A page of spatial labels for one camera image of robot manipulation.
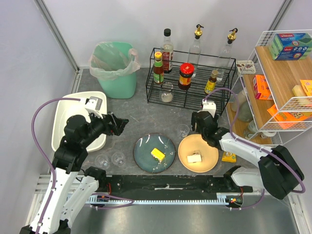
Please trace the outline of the clear bottle on shelf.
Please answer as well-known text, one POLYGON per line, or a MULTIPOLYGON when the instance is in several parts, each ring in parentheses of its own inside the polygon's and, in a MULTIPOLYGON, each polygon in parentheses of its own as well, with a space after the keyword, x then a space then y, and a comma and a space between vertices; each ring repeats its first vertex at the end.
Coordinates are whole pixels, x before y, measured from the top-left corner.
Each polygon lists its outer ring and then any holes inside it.
POLYGON ((252 120, 248 124, 248 126, 244 130, 243 134, 244 134, 245 139, 253 139, 253 138, 255 138, 258 135, 257 128, 256 128, 254 120, 252 120))

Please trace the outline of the orange box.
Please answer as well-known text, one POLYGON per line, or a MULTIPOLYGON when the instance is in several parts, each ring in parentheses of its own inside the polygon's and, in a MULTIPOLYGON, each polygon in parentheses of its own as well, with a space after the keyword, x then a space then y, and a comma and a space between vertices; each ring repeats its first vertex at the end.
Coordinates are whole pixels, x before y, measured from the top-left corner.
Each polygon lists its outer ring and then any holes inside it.
POLYGON ((254 96, 259 100, 273 100, 270 88, 264 75, 255 75, 253 78, 254 96))

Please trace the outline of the clear pink bin liner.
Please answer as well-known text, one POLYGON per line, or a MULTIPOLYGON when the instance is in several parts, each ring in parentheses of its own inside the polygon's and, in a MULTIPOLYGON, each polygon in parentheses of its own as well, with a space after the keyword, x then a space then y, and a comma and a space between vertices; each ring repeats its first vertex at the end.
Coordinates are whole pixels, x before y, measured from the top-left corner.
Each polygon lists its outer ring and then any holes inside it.
POLYGON ((102 81, 131 75, 141 68, 138 51, 126 42, 100 42, 89 59, 90 74, 102 81))

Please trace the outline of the orange snack bag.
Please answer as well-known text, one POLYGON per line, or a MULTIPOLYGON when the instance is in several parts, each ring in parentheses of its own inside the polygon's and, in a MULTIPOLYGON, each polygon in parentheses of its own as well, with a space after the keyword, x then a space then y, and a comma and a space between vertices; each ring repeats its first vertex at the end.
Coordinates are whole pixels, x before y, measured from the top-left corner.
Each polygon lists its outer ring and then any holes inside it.
POLYGON ((303 130, 308 126, 304 121, 312 116, 311 112, 278 112, 275 104, 267 111, 284 130, 303 130))

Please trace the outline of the small clear glass cup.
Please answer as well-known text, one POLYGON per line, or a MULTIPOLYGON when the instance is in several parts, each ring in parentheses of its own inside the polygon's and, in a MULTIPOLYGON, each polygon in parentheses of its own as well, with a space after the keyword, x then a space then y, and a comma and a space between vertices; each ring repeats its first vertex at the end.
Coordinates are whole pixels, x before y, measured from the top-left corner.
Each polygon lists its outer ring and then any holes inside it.
POLYGON ((177 127, 177 136, 179 139, 183 139, 188 136, 190 128, 186 124, 180 124, 177 127))

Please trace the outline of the glass oil bottle gold spout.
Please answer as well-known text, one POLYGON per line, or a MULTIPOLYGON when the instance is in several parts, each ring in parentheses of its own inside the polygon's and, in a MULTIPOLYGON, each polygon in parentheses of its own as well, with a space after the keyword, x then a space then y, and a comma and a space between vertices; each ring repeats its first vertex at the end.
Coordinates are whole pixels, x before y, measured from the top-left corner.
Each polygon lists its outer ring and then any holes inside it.
POLYGON ((190 46, 189 54, 188 54, 187 62, 192 64, 194 67, 193 76, 196 75, 197 66, 199 63, 199 58, 200 58, 200 53, 201 53, 200 38, 203 34, 202 28, 204 28, 202 25, 200 24, 196 25, 196 30, 194 32, 195 38, 194 38, 192 45, 190 46))

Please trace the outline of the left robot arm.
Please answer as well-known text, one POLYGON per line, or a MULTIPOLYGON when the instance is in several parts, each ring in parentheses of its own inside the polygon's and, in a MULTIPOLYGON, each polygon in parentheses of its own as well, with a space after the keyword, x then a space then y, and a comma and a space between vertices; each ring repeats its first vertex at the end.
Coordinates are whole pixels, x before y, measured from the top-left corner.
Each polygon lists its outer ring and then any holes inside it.
POLYGON ((97 117, 90 114, 90 122, 82 115, 68 118, 59 148, 52 162, 52 176, 43 203, 30 225, 22 227, 22 234, 68 234, 87 199, 106 186, 106 172, 96 167, 86 169, 78 188, 68 193, 88 156, 87 147, 101 134, 119 136, 128 119, 109 112, 97 117))

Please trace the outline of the green sponge pack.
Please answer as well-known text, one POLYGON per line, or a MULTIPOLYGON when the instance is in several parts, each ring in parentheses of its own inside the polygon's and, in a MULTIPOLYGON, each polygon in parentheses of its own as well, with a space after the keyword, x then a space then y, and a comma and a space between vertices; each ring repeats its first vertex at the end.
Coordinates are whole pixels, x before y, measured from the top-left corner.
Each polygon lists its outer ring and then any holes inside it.
POLYGON ((269 45, 273 60, 306 59, 312 51, 312 36, 309 33, 275 34, 269 45))

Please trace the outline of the white rectangular basin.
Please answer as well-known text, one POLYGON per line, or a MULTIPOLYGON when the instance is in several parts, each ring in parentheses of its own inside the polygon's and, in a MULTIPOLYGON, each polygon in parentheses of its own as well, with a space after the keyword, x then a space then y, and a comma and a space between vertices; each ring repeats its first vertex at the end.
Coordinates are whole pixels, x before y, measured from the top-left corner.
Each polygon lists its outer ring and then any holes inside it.
MULTIPOLYGON (((103 92, 100 91, 87 91, 87 92, 78 92, 64 96, 64 98, 90 98, 98 97, 102 99, 102 104, 99 112, 101 114, 107 114, 107 98, 103 92)), ((51 146, 55 152, 59 145, 62 137, 65 135, 64 128, 66 126, 66 121, 69 117, 74 115, 82 115, 85 117, 87 122, 91 122, 89 118, 89 113, 82 106, 81 103, 71 100, 60 100, 57 105, 53 131, 52 131, 52 142, 51 146)))

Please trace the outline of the yellow M&Ms candy bag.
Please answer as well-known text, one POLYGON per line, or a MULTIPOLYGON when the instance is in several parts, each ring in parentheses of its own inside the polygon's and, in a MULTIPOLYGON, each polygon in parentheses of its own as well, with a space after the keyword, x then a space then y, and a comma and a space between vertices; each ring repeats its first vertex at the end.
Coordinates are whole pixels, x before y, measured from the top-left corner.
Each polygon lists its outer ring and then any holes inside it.
POLYGON ((230 163, 236 163, 236 154, 230 153, 230 152, 224 152, 222 155, 221 161, 223 162, 230 162, 230 163))

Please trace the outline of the blue ceramic plate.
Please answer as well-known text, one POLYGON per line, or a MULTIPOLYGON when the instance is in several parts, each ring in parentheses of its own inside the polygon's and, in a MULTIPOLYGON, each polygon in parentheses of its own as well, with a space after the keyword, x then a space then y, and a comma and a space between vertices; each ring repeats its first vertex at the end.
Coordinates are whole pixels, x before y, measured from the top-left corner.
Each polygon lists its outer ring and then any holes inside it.
POLYGON ((134 160, 137 166, 148 173, 161 173, 171 167, 175 160, 176 148, 167 136, 160 133, 150 133, 141 137, 134 146, 134 160), (165 154, 160 163, 153 158, 151 151, 157 148, 165 154))

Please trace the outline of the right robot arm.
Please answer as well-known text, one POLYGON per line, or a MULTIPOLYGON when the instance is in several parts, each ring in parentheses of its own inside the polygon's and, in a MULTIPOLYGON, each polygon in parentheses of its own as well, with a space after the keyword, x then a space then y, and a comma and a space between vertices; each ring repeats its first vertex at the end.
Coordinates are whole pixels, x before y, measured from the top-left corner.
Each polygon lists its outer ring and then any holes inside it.
POLYGON ((255 165, 259 169, 260 186, 273 197, 281 200, 289 193, 306 191, 304 175, 286 147, 271 148, 243 139, 229 129, 219 127, 217 117, 208 111, 193 112, 191 125, 209 146, 234 153, 255 165))

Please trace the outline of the yellow sponge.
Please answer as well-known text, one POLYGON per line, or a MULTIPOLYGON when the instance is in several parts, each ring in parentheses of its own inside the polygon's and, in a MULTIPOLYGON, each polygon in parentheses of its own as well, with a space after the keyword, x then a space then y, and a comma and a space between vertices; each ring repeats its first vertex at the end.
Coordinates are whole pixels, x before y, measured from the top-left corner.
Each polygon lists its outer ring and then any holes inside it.
POLYGON ((295 85, 293 88, 292 88, 292 93, 295 97, 307 97, 304 89, 302 88, 301 85, 295 85))

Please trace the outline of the yellow orange packet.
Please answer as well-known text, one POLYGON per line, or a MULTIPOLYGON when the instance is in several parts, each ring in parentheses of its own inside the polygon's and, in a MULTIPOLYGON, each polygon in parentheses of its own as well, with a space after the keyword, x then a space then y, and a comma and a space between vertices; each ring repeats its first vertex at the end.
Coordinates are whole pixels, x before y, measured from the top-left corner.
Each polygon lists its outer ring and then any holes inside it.
POLYGON ((312 97, 312 81, 307 79, 301 79, 300 84, 308 97, 312 97))

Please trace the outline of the sauce bottle yellow cap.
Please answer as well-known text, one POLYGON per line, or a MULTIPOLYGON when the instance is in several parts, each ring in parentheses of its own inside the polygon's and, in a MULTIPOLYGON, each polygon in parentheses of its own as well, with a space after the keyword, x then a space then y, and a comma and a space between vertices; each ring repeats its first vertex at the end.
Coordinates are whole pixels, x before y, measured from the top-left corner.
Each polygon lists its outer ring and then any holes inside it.
POLYGON ((160 51, 157 51, 155 52, 154 57, 155 57, 153 66, 154 82, 156 84, 162 84, 164 81, 162 53, 160 51))

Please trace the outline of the yellow butter block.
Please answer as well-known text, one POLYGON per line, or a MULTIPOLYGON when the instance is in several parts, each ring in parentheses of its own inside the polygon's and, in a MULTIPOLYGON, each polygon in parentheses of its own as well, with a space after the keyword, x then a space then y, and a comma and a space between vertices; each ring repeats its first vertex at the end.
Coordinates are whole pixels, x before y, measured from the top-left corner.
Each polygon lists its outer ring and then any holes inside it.
POLYGON ((163 152, 161 152, 159 149, 154 148, 151 151, 151 155, 153 156, 153 158, 155 158, 156 160, 158 160, 160 163, 164 160, 165 158, 165 154, 163 152))

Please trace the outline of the clear drinking glass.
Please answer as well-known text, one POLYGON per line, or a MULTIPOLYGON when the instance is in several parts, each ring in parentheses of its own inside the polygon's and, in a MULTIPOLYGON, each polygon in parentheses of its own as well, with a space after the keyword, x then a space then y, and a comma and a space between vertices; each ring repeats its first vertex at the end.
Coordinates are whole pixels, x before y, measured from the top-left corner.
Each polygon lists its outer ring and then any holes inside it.
POLYGON ((96 157, 95 166, 107 170, 110 167, 110 161, 106 155, 101 154, 96 157))
POLYGON ((124 165, 125 163, 125 155, 124 153, 122 152, 115 152, 113 155, 112 155, 112 163, 116 166, 122 166, 124 165))

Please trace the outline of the glass jar with white powder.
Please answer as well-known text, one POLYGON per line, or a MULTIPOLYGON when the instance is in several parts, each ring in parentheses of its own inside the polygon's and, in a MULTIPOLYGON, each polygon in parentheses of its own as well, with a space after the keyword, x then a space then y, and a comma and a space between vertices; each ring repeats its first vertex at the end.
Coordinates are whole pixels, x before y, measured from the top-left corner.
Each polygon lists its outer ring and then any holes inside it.
POLYGON ((159 97, 162 102, 168 103, 173 100, 174 86, 170 82, 163 82, 159 91, 159 97))

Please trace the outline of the chili sauce jar red lid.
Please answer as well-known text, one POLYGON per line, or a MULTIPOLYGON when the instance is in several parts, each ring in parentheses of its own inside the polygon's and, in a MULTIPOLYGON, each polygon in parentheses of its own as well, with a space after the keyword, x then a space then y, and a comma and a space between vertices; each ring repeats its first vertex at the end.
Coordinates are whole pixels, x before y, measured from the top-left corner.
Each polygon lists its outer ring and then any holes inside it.
POLYGON ((180 66, 178 86, 181 90, 191 87, 191 79, 194 74, 194 66, 191 63, 183 63, 180 66))

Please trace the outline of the beige pump bottle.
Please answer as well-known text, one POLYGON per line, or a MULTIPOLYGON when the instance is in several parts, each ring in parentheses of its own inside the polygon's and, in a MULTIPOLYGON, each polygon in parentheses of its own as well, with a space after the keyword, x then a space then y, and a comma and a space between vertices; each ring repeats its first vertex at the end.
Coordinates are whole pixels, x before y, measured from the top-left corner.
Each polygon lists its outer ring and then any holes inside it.
POLYGON ((241 107, 241 105, 247 101, 245 90, 241 90, 237 95, 237 100, 234 98, 233 103, 231 104, 231 110, 237 112, 237 109, 241 107))

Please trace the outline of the small yellow label bottle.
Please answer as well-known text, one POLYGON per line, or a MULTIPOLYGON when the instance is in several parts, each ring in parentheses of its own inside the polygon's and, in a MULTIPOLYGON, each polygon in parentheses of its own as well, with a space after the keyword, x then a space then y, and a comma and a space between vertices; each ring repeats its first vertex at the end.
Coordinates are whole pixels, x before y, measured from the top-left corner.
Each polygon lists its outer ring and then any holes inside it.
POLYGON ((218 71, 212 70, 211 76, 209 77, 207 84, 205 86, 204 92, 210 94, 215 89, 215 84, 217 81, 218 71))

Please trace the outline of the white chocolate box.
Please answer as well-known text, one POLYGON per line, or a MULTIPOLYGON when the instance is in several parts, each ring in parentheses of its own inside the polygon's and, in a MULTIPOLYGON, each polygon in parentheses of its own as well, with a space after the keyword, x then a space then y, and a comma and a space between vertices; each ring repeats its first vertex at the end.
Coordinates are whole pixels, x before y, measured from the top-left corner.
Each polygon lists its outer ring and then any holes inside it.
POLYGON ((256 68, 252 60, 237 60, 236 61, 238 74, 255 74, 256 68))

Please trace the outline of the white food block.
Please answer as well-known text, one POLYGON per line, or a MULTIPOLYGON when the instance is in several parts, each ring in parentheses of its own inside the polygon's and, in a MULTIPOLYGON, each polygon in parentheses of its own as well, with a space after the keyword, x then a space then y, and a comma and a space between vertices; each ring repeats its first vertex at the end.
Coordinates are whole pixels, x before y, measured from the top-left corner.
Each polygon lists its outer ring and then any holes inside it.
POLYGON ((198 163, 198 162, 202 162, 202 156, 201 154, 195 153, 192 155, 188 155, 187 156, 187 161, 188 163, 198 163))

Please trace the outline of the beige round plate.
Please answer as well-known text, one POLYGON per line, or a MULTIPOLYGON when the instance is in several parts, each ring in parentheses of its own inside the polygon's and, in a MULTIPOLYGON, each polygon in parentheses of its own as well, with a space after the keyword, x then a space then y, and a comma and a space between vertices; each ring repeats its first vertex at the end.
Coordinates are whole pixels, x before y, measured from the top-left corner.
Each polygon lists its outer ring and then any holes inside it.
POLYGON ((178 157, 188 170, 195 173, 205 173, 215 167, 219 152, 217 148, 209 146, 201 134, 193 134, 180 142, 178 157))

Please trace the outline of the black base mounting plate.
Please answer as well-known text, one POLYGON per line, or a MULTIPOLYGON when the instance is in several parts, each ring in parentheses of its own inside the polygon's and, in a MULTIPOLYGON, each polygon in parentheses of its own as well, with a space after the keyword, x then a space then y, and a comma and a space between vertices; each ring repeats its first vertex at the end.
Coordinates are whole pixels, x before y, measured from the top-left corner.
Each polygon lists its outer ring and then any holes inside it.
POLYGON ((128 199, 209 198, 217 193, 252 193, 251 186, 239 187, 229 176, 213 175, 112 175, 100 184, 99 192, 128 199))

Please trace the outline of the dark vinegar bottle black cap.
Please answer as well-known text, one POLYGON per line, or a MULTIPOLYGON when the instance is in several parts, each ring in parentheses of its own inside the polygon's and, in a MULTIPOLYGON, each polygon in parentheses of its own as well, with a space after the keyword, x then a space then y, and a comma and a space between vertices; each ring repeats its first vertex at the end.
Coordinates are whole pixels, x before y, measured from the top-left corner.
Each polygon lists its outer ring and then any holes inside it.
POLYGON ((164 73, 170 73, 173 68, 173 52, 174 46, 171 42, 171 29, 164 29, 164 40, 160 47, 162 53, 164 73))

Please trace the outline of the green trash bin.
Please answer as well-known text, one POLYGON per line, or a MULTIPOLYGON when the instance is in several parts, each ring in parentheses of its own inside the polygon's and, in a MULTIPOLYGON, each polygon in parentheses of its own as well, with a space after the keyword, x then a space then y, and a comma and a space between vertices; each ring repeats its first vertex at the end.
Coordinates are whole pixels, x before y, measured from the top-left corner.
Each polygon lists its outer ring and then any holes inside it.
POLYGON ((107 97, 115 99, 128 99, 135 93, 137 76, 136 72, 134 72, 131 75, 118 77, 114 80, 102 81, 98 79, 98 81, 107 97))

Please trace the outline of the green soap dispenser bottle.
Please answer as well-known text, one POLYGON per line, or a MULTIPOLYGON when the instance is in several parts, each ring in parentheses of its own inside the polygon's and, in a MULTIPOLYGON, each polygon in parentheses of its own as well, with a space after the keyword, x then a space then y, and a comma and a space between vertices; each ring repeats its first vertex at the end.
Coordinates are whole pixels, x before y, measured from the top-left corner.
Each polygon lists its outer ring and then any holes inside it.
POLYGON ((239 107, 238 119, 242 122, 251 122, 253 120, 253 115, 247 101, 239 107))

